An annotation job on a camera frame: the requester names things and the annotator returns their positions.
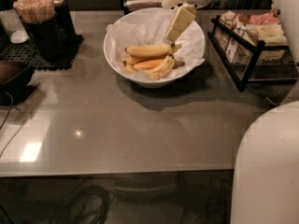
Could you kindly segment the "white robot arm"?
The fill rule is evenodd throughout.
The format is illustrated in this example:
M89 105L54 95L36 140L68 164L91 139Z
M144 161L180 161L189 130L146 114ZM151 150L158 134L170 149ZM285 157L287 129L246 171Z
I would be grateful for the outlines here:
M201 8L213 0L164 0L163 7ZM298 0L272 0L295 59L299 59ZM230 224L299 223L299 102L256 119L235 159Z

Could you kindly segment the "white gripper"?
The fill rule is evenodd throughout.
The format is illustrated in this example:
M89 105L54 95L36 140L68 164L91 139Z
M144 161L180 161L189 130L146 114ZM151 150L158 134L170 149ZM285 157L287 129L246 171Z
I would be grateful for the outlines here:
M173 8L182 5L176 9L176 14L166 29L164 42L167 44L175 43L180 35L195 20L196 8L202 8L209 5L213 0L163 0L163 8Z

